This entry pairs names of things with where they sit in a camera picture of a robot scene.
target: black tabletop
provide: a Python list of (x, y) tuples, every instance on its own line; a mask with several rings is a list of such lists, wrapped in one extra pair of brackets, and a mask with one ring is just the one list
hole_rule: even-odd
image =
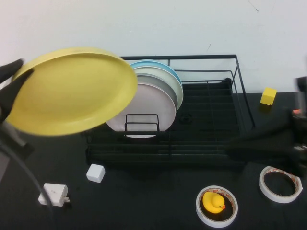
[[(295, 109), (293, 93), (279, 93), (269, 114), (258, 111), (261, 94), (248, 94), (256, 125)], [(196, 196), (209, 185), (230, 190), (238, 215), (225, 229), (290, 229), (307, 225), (305, 190), (290, 204), (268, 200), (258, 188), (265, 165), (245, 168), (107, 168), (100, 184), (86, 178), (85, 138), (24, 136), (35, 147), (26, 164), (40, 183), (66, 184), (71, 205), (54, 207), (59, 229), (212, 229), (195, 211)], [(10, 161), (0, 183), (0, 229), (52, 229), (46, 206), (22, 169)]]

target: rubber duck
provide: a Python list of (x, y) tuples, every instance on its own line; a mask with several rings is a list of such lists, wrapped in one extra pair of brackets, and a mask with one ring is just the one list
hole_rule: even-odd
[(211, 213), (220, 213), (226, 208), (224, 198), (218, 193), (205, 192), (202, 203), (205, 209)]

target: wall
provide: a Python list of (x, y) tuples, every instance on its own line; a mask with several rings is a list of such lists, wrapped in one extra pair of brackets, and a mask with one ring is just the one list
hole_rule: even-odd
[(237, 54), (248, 92), (306, 75), (305, 0), (0, 0), (0, 64), (68, 46)]

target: white block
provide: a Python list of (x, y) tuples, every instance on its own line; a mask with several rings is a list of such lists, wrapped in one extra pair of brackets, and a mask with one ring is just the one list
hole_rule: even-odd
[(91, 164), (90, 168), (86, 173), (86, 177), (90, 181), (100, 183), (102, 181), (102, 178), (104, 178), (105, 173), (106, 170), (104, 166), (98, 164)]
[[(44, 184), (44, 189), (46, 190), (47, 194), (49, 195), (49, 198), (51, 200), (51, 203), (53, 206), (59, 206), (62, 207), (64, 202), (69, 202), (68, 197), (66, 197), (68, 193), (68, 188), (64, 184)], [(38, 201), (42, 205), (46, 205), (47, 202), (42, 194), (39, 195)]]

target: double-sided tape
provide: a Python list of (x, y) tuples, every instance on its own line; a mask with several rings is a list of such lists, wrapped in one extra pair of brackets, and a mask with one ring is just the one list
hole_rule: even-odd
[[(282, 196), (282, 195), (277, 195), (277, 194), (273, 193), (270, 189), (268, 189), (268, 187), (266, 186), (266, 184), (264, 182), (264, 176), (265, 176), (265, 174), (271, 173), (271, 172), (283, 173), (283, 174), (287, 175), (288, 177), (290, 177), (290, 179), (294, 183), (295, 192), (292, 195)], [(302, 182), (299, 179), (299, 177), (294, 176), (294, 175), (292, 175), (288, 172), (285, 172), (283, 170), (273, 168), (271, 166), (267, 166), (262, 170), (260, 177), (259, 177), (259, 187), (260, 187), (261, 191), (263, 192), (263, 194), (268, 199), (275, 201), (275, 202), (278, 202), (278, 203), (283, 203), (283, 204), (290, 203), (290, 202), (294, 201), (303, 190)]]
[[(202, 202), (200, 201), (203, 195), (205, 194), (205, 192), (219, 193), (227, 197), (233, 209), (233, 214), (231, 215), (231, 217), (223, 221), (215, 221), (215, 220), (208, 218), (206, 215), (204, 215), (200, 207), (200, 203), (202, 204)], [(201, 219), (201, 221), (204, 222), (206, 225), (214, 227), (214, 228), (223, 228), (223, 227), (230, 225), (235, 220), (236, 215), (238, 213), (238, 203), (236, 201), (235, 196), (229, 190), (223, 187), (220, 187), (220, 186), (211, 185), (211, 186), (205, 187), (204, 189), (200, 191), (200, 193), (198, 193), (197, 198), (196, 198), (196, 212), (197, 212), (198, 217)]]

